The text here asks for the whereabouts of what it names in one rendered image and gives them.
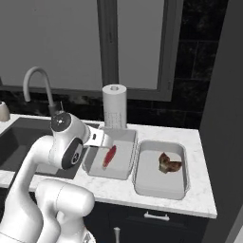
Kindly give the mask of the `grey curved tap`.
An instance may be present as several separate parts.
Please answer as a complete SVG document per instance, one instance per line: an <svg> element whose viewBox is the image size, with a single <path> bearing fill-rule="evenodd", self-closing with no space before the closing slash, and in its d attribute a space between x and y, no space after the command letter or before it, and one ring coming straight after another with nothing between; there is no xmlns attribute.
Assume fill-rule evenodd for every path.
<svg viewBox="0 0 243 243"><path fill-rule="evenodd" d="M25 101L27 103L30 102L29 83L30 83L31 77L35 73L41 74L42 80L46 87L46 94L47 94L47 100L48 100L48 111L49 111L50 116L55 116L61 112L62 107L59 104L57 104L56 102L54 102L47 73L45 72L45 70L43 68L41 68L39 66L32 67L25 74L24 81L23 81L23 93L24 93Z"/></svg>

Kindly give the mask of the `grey tupperware with steak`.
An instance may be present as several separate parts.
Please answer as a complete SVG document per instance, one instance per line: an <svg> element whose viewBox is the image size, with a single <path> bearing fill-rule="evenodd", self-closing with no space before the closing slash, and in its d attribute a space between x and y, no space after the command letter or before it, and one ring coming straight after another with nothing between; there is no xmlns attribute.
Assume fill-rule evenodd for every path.
<svg viewBox="0 0 243 243"><path fill-rule="evenodd" d="M180 162L181 167L176 172L160 171L162 154ZM139 143L134 166L133 183L139 195L182 200L190 188L186 149L180 143L143 140Z"/></svg>

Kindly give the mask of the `red-orange carrot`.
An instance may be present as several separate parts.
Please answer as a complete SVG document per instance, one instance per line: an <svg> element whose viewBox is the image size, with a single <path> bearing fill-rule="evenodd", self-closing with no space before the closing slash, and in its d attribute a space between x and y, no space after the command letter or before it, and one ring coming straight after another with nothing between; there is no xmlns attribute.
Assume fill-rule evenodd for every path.
<svg viewBox="0 0 243 243"><path fill-rule="evenodd" d="M114 158L117 151L117 146L113 145L110 150L106 153L105 158L103 160L103 168L106 168L110 161Z"/></svg>

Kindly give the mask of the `grey tupperware with carrot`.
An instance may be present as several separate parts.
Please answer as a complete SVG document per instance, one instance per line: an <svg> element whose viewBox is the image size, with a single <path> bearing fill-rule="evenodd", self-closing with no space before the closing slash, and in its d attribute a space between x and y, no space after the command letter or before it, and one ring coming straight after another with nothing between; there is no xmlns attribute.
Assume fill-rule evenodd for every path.
<svg viewBox="0 0 243 243"><path fill-rule="evenodd" d="M127 180L131 173L138 144L137 131L133 129L112 129L101 127L116 146L116 153L103 168L107 148L89 147L84 155L83 169L89 176Z"/></svg>

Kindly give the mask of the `dark grey tall cabinet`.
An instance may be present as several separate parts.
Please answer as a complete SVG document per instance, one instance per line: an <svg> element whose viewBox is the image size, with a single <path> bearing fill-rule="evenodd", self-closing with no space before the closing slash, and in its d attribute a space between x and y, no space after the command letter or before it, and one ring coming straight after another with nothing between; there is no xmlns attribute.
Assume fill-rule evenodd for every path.
<svg viewBox="0 0 243 243"><path fill-rule="evenodd" d="M243 208L243 0L229 0L199 128L217 217L203 243L234 243Z"/></svg>

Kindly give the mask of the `dark drawer front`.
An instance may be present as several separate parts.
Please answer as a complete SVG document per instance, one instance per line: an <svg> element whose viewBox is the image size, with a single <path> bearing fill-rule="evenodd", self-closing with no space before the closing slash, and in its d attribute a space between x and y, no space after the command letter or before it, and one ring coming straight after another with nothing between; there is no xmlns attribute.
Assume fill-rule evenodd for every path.
<svg viewBox="0 0 243 243"><path fill-rule="evenodd" d="M168 215L170 221L144 218ZM119 227L121 243L202 243L209 219L135 207L115 206L109 211L110 227Z"/></svg>

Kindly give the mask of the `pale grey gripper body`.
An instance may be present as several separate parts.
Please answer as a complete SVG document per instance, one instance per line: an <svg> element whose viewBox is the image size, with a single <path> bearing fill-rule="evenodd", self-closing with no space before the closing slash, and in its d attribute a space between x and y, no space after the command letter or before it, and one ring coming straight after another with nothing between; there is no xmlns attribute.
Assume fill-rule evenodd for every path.
<svg viewBox="0 0 243 243"><path fill-rule="evenodd" d="M103 130L103 141L102 141L102 148L111 149L114 145L114 140Z"/></svg>

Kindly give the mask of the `dark grey sink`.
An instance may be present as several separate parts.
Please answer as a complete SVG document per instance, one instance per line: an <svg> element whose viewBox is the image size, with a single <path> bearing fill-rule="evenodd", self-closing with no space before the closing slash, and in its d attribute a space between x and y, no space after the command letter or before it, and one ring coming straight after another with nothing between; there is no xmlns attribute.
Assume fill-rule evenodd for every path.
<svg viewBox="0 0 243 243"><path fill-rule="evenodd" d="M40 137L52 135L49 120L18 118L0 134L0 170L16 172L24 160L30 146ZM74 167L57 170L51 166L39 166L36 175L74 179L82 163L86 148Z"/></svg>

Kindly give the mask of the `brown steak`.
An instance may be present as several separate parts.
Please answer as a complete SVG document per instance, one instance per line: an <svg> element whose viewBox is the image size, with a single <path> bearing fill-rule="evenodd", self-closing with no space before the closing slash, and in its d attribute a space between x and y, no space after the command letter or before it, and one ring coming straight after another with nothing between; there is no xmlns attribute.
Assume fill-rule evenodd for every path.
<svg viewBox="0 0 243 243"><path fill-rule="evenodd" d="M177 172L181 166L182 163L180 161L171 161L165 153L159 156L159 170L164 174Z"/></svg>

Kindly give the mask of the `beige soap dispenser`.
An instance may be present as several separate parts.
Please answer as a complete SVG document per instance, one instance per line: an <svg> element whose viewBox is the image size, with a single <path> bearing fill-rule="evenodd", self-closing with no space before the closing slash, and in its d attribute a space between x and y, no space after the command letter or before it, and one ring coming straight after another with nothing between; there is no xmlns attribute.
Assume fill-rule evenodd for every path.
<svg viewBox="0 0 243 243"><path fill-rule="evenodd" d="M7 122L10 120L10 113L7 105L0 101L0 122Z"/></svg>

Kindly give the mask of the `white paper towel roll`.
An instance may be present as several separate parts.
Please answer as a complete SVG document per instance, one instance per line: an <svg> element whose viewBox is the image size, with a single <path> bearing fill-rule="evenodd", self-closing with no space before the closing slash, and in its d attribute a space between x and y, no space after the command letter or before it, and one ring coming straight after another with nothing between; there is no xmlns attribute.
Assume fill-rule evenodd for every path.
<svg viewBox="0 0 243 243"><path fill-rule="evenodd" d="M104 126L125 128L127 125L127 89L122 84L103 87Z"/></svg>

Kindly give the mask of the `grey framed window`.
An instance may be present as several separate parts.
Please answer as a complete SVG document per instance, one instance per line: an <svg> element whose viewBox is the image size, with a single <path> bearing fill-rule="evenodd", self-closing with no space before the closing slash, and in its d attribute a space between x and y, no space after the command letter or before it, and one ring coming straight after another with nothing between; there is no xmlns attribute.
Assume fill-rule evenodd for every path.
<svg viewBox="0 0 243 243"><path fill-rule="evenodd" d="M172 98L183 0L0 0L0 90L42 67L56 94Z"/></svg>

